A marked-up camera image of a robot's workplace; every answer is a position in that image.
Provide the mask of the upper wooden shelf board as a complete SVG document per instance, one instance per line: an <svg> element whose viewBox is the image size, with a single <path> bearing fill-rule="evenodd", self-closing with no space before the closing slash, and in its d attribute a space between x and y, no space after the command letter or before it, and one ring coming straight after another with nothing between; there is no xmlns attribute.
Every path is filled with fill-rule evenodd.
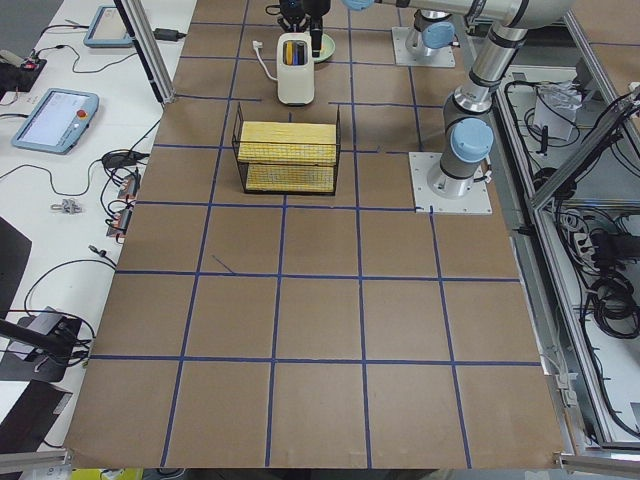
<svg viewBox="0 0 640 480"><path fill-rule="evenodd" d="M334 124L266 121L245 121L233 145L240 161L302 165L334 165L339 149Z"/></svg>

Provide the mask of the white box with papers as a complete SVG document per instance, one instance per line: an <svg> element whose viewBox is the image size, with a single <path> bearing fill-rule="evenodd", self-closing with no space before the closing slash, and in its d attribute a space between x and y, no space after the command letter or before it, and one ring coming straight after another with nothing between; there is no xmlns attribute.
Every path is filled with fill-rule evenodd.
<svg viewBox="0 0 640 480"><path fill-rule="evenodd" d="M535 86L536 105L533 125L542 131L548 129L553 140L569 141L572 137L577 112L582 107L582 95L571 81L540 83Z"/></svg>

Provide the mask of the small metal clamp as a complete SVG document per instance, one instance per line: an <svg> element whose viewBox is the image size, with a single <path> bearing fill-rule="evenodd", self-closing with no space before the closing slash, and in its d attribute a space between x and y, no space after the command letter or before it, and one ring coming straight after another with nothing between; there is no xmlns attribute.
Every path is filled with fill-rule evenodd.
<svg viewBox="0 0 640 480"><path fill-rule="evenodd" d="M51 204L50 210L56 213L74 215L83 212L82 206L72 198L63 198L57 204Z"/></svg>

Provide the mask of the blue teach pendant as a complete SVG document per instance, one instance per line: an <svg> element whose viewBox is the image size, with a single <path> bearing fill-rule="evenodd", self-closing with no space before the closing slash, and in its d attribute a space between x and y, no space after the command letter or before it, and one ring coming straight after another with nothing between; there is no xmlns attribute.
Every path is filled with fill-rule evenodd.
<svg viewBox="0 0 640 480"><path fill-rule="evenodd" d="M100 105L90 92L50 88L11 139L13 147L66 154L88 129Z"/></svg>
<svg viewBox="0 0 640 480"><path fill-rule="evenodd" d="M133 46L120 14L113 5L98 7L83 43L89 48L130 48Z"/></svg>

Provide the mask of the green plate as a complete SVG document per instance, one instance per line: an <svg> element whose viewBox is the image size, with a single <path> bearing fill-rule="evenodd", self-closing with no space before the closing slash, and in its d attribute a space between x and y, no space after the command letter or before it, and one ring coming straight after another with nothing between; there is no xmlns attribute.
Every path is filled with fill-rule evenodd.
<svg viewBox="0 0 640 480"><path fill-rule="evenodd" d="M322 36L321 50L317 57L313 58L315 63L322 63L329 60L335 53L336 45L333 38L324 33Z"/></svg>

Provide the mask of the lower wooden shelf board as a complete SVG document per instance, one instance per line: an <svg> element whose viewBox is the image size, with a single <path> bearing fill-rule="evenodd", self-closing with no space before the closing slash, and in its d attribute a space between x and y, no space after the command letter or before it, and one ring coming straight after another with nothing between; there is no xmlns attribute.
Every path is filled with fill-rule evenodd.
<svg viewBox="0 0 640 480"><path fill-rule="evenodd" d="M246 187L257 191L321 192L334 191L332 167L251 165Z"/></svg>

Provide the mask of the far blue teach pendant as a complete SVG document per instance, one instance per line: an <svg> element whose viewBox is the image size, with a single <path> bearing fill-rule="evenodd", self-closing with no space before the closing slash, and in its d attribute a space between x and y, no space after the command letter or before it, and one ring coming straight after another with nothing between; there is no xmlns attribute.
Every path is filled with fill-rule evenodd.
<svg viewBox="0 0 640 480"><path fill-rule="evenodd" d="M83 43L89 48L130 48L133 46L120 14L113 5L98 7Z"/></svg>

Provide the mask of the black gripper near toaster slots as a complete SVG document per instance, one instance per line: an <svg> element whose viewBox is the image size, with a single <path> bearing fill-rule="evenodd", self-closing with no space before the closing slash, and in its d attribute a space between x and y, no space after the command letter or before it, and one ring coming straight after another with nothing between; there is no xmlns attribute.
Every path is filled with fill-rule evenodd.
<svg viewBox="0 0 640 480"><path fill-rule="evenodd" d="M310 25L300 0L279 0L276 4L267 5L265 12L276 16L278 25L285 33L303 33Z"/></svg>

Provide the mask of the aluminium frame post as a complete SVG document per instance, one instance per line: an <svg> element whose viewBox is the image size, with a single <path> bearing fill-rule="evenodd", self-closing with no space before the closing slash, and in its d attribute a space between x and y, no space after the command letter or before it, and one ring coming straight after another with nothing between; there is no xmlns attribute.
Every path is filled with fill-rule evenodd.
<svg viewBox="0 0 640 480"><path fill-rule="evenodd" d="M162 105L173 103L175 88L142 2L139 0L115 0L114 4L138 53L156 100Z"/></svg>

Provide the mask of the yellow toast slice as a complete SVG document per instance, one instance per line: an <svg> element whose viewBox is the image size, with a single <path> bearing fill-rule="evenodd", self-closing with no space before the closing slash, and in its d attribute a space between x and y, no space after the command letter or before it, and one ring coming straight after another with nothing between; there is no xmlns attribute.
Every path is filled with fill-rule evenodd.
<svg viewBox="0 0 640 480"><path fill-rule="evenodd" d="M284 45L284 60L288 66L294 64L294 44L291 41L287 41Z"/></svg>

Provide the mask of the near blue teach pendant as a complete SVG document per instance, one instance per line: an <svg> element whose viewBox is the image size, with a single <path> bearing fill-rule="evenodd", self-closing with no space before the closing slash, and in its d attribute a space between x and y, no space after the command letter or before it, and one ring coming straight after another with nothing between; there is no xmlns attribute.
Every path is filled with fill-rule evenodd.
<svg viewBox="0 0 640 480"><path fill-rule="evenodd" d="M90 92L50 88L11 139L13 147L66 154L88 129L100 105Z"/></svg>

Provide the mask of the white toaster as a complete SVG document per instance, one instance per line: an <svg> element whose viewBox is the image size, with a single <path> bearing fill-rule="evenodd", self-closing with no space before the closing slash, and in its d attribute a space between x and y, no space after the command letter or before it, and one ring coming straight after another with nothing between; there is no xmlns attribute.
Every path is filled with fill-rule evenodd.
<svg viewBox="0 0 640 480"><path fill-rule="evenodd" d="M294 64L288 66L284 60L284 45L294 44ZM311 38L306 33L283 33L276 48L277 95L286 105L308 105L314 99L314 61Z"/></svg>

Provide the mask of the black power adapter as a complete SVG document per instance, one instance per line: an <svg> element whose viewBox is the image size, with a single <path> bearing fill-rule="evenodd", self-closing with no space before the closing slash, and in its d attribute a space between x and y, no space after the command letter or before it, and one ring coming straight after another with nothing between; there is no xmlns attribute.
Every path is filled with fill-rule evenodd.
<svg viewBox="0 0 640 480"><path fill-rule="evenodd" d="M161 41L177 42L185 37L185 34L176 29L156 28L153 30L154 38Z"/></svg>

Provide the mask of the wooden shelf board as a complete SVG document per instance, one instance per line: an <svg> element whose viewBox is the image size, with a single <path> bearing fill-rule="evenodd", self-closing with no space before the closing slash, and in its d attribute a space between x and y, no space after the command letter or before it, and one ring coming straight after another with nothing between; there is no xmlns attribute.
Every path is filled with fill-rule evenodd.
<svg viewBox="0 0 640 480"><path fill-rule="evenodd" d="M266 121L245 121L233 145L240 161L302 165L334 165L339 149L334 124Z"/></svg>
<svg viewBox="0 0 640 480"><path fill-rule="evenodd" d="M251 165L246 187L257 191L321 192L334 191L332 167Z"/></svg>

